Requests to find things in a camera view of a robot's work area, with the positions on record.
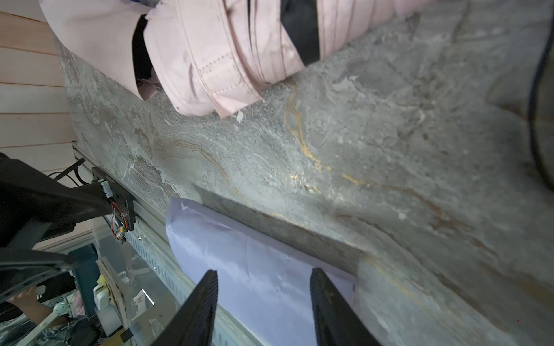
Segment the lavender umbrella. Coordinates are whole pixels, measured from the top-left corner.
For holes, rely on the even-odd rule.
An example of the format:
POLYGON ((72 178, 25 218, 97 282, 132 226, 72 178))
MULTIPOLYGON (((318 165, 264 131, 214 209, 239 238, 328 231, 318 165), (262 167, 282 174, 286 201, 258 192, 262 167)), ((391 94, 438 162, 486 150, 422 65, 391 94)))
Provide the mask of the lavender umbrella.
POLYGON ((316 345, 314 268, 355 301, 356 278, 193 200, 173 198, 166 233, 181 270, 198 283, 215 270, 219 305, 270 345, 316 345))

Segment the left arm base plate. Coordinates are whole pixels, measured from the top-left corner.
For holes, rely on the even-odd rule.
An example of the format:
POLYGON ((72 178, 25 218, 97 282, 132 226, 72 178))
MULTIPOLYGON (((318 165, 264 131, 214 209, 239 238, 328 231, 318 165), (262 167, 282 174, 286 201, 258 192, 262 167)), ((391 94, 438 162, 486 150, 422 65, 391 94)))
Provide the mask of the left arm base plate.
POLYGON ((127 241, 127 234, 134 230, 136 212, 134 197, 121 184, 117 183, 100 167, 92 167, 92 175, 111 205, 111 233, 121 243, 127 241))

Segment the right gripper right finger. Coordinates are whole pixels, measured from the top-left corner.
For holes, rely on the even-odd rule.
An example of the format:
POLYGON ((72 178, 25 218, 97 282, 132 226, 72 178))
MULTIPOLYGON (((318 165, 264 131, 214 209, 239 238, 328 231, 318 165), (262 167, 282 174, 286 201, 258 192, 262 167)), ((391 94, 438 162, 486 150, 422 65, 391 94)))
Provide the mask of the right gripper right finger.
POLYGON ((381 346, 321 268, 312 270, 310 294, 318 346, 381 346))

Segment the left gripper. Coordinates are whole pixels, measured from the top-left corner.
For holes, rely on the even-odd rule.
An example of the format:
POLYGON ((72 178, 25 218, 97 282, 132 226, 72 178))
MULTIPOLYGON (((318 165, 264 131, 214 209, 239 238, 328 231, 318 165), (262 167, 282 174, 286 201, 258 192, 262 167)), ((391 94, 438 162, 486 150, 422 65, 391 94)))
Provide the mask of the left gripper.
POLYGON ((101 184, 66 187, 28 164, 1 155, 1 297, 80 266, 71 255, 35 245, 78 223, 111 213, 101 184))

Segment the large pink umbrella sleeve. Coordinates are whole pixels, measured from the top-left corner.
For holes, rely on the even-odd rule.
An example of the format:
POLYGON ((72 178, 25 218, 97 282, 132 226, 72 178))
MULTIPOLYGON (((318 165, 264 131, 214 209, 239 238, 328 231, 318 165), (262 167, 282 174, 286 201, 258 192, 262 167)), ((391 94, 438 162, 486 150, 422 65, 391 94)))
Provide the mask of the large pink umbrella sleeve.
POLYGON ((144 29, 151 7, 137 1, 40 1, 56 37, 70 52, 139 99, 157 92, 144 29))

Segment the large pink umbrella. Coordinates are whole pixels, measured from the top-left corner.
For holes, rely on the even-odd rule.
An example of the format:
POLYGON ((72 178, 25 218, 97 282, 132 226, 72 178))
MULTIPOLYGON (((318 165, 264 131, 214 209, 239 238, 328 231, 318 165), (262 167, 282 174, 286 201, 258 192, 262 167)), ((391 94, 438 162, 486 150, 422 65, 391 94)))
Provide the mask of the large pink umbrella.
POLYGON ((144 40, 180 115, 228 117, 423 1, 161 1, 144 40))

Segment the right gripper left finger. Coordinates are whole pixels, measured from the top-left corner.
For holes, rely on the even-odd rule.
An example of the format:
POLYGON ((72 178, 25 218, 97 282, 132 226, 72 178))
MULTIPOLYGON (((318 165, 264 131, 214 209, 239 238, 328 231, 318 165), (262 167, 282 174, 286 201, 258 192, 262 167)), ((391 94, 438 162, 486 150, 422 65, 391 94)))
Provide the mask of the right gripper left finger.
POLYGON ((208 270, 152 345, 211 345, 218 293, 217 272, 208 270))

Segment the black umbrella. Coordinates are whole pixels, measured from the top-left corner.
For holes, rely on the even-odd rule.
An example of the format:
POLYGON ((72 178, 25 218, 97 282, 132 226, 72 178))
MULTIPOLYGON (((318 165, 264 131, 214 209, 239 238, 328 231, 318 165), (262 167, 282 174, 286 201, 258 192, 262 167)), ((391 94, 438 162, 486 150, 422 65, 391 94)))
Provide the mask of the black umbrella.
POLYGON ((548 24, 548 34, 536 64, 532 78, 529 99, 527 104, 527 129, 529 135, 529 149, 535 168, 545 185, 553 191, 553 170, 548 168, 541 149, 538 123, 553 120, 553 67, 551 53, 553 52, 553 10, 548 24))

